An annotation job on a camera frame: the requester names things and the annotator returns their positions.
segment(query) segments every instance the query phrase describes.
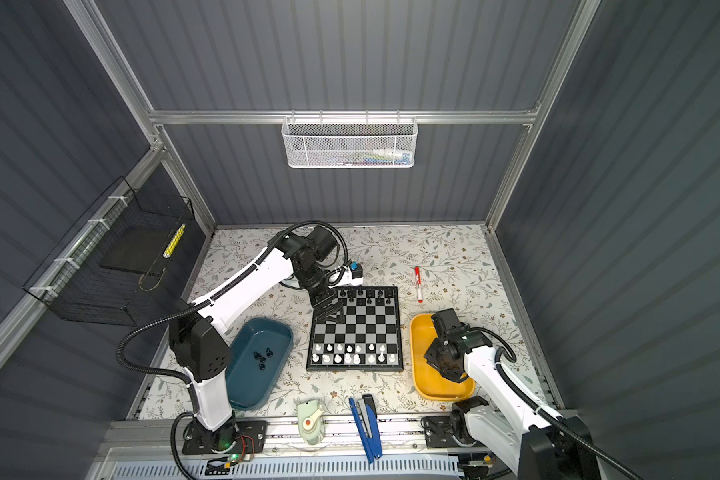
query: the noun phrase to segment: blue stapler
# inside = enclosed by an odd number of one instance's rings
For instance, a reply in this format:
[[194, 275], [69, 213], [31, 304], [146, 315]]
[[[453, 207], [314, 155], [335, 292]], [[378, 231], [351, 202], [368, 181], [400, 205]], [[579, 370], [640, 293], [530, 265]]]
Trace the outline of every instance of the blue stapler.
[[355, 417], [355, 424], [360, 434], [362, 447], [365, 449], [365, 456], [368, 457], [368, 463], [373, 463], [375, 458], [382, 456], [382, 439], [378, 435], [376, 404], [373, 401], [373, 396], [369, 394], [362, 396], [360, 409], [358, 409], [358, 406], [355, 404], [355, 399], [350, 398], [349, 408]]

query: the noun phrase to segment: white robotic arm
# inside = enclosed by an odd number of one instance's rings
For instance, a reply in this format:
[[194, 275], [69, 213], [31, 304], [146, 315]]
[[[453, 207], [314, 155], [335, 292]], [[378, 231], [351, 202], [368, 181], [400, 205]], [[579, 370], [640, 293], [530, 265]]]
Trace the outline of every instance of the white robotic arm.
[[[183, 328], [175, 325], [172, 329], [171, 348], [191, 379], [188, 387], [196, 396], [195, 417], [209, 432], [218, 430], [232, 417], [226, 384], [229, 347], [221, 335], [231, 330], [246, 308], [274, 285], [296, 276], [309, 292], [316, 315], [330, 317], [336, 313], [336, 304], [332, 303], [336, 293], [331, 289], [362, 284], [362, 268], [355, 262], [346, 262], [347, 266], [342, 265], [333, 272], [322, 270], [317, 262], [339, 246], [330, 232], [320, 226], [307, 237], [290, 233], [282, 238], [276, 236], [272, 242], [275, 243], [273, 249], [272, 245], [263, 248], [234, 276], [196, 298], [193, 305], [206, 306], [195, 316], [183, 320]], [[260, 260], [268, 249], [271, 253]]]
[[[520, 462], [520, 442], [523, 434], [532, 426], [547, 428], [550, 424], [539, 417], [528, 404], [509, 388], [501, 379], [496, 370], [496, 348], [480, 346], [464, 355], [464, 370], [483, 387], [488, 397], [494, 401], [500, 413], [492, 406], [479, 406], [471, 408], [464, 414], [469, 435], [478, 440], [499, 456], [501, 460], [514, 472], [518, 473]], [[504, 369], [509, 377], [521, 388], [528, 397], [532, 398], [553, 416], [560, 416], [557, 410], [546, 406], [544, 402], [523, 384], [509, 369]]]
[[[453, 309], [436, 312], [432, 322], [438, 338], [424, 354], [427, 363], [452, 382], [474, 379], [499, 408], [479, 397], [455, 403], [450, 432], [460, 445], [481, 442], [519, 478], [600, 478], [594, 454], [601, 451], [586, 426], [577, 417], [562, 419], [512, 373], [500, 360], [515, 360], [505, 341], [461, 323]], [[484, 333], [502, 345], [494, 347]]]

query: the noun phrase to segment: black mounting plate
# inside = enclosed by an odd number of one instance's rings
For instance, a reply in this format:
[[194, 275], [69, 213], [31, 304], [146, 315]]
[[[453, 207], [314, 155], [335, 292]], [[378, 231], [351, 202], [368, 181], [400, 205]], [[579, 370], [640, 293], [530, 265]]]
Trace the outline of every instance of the black mounting plate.
[[[451, 417], [448, 415], [436, 415], [422, 418], [424, 438], [427, 441], [427, 448], [460, 448], [453, 436]], [[485, 447], [482, 443], [475, 441], [470, 447]]]
[[[267, 422], [265, 420], [238, 420], [237, 427], [240, 429], [240, 433], [242, 435], [253, 438], [254, 453], [261, 453], [264, 451], [264, 441], [266, 440], [267, 427]], [[249, 454], [251, 443], [247, 438], [246, 442], [246, 454]], [[199, 435], [193, 435], [190, 440], [185, 440], [181, 452], [183, 455], [214, 455], [213, 452], [208, 449], [208, 447], [203, 445], [201, 436]], [[242, 453], [242, 442], [238, 442], [237, 444], [235, 444], [235, 446], [232, 447], [232, 450], [230, 450], [225, 455], [230, 455], [233, 453]]]

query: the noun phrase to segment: chessboard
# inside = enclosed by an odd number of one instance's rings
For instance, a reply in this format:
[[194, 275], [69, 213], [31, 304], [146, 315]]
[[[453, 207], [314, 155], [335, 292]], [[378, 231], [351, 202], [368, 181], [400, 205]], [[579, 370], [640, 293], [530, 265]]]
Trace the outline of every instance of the chessboard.
[[396, 286], [336, 287], [344, 323], [312, 318], [307, 370], [402, 372], [400, 306]]

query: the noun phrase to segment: table surface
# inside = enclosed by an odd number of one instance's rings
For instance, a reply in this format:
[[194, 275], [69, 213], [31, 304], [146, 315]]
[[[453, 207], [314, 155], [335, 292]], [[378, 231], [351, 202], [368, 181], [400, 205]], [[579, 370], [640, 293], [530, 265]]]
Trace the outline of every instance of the table surface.
[[[308, 372], [305, 370], [312, 308], [306, 292], [274, 286], [240, 316], [224, 335], [232, 341], [246, 321], [263, 316], [287, 324], [293, 349], [266, 404], [238, 416], [293, 416], [296, 405], [319, 398], [327, 414], [347, 414], [347, 398], [374, 395], [380, 413], [444, 412], [449, 402], [432, 402], [415, 390], [408, 325], [420, 313], [456, 309], [461, 321], [498, 333], [518, 354], [518, 377], [543, 398], [514, 314], [479, 225], [361, 226], [338, 229], [350, 259], [363, 264], [365, 285], [398, 287], [403, 340], [403, 372]], [[278, 229], [218, 230], [202, 264], [190, 298], [211, 291], [264, 247]], [[414, 267], [422, 275], [424, 302], [416, 296]], [[168, 351], [163, 368], [178, 370]], [[484, 396], [480, 387], [475, 395]], [[140, 418], [174, 418], [191, 410], [178, 379], [157, 377], [148, 391]]]

